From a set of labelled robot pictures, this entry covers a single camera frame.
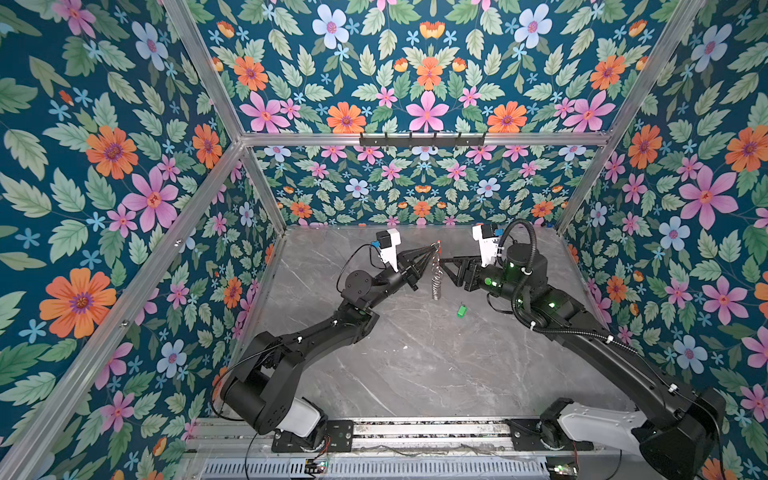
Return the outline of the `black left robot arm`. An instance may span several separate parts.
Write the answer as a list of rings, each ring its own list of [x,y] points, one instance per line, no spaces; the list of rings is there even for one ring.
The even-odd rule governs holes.
[[[375,308],[403,287],[418,289],[439,247],[402,251],[376,275],[349,273],[339,287],[341,303],[325,320],[294,333],[256,335],[223,380],[219,398],[257,433],[290,433],[302,439],[323,434],[327,415],[296,396],[304,371],[316,361],[354,345],[379,320]]]

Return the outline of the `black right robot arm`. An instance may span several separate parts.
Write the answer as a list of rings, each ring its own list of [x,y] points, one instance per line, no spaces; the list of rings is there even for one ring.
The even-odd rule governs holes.
[[[440,264],[456,286],[509,302],[508,314],[526,329],[581,357],[635,406],[617,411],[560,398],[540,416],[545,443],[608,446],[641,457],[666,479],[697,477],[721,440],[725,401],[714,389],[695,391],[611,335],[582,303],[549,282],[540,253],[513,245],[500,263],[460,256]]]

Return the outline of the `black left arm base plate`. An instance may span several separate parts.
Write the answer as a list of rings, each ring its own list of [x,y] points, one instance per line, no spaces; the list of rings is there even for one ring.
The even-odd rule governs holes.
[[[278,430],[273,438],[273,453],[348,453],[352,450],[355,423],[352,420],[321,420],[306,437]]]

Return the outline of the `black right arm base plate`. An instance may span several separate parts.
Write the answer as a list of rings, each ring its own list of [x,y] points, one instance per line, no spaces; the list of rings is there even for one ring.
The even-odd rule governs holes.
[[[566,451],[578,453],[594,451],[592,442],[575,441],[566,436],[554,422],[540,418],[505,419],[510,438],[516,451]]]

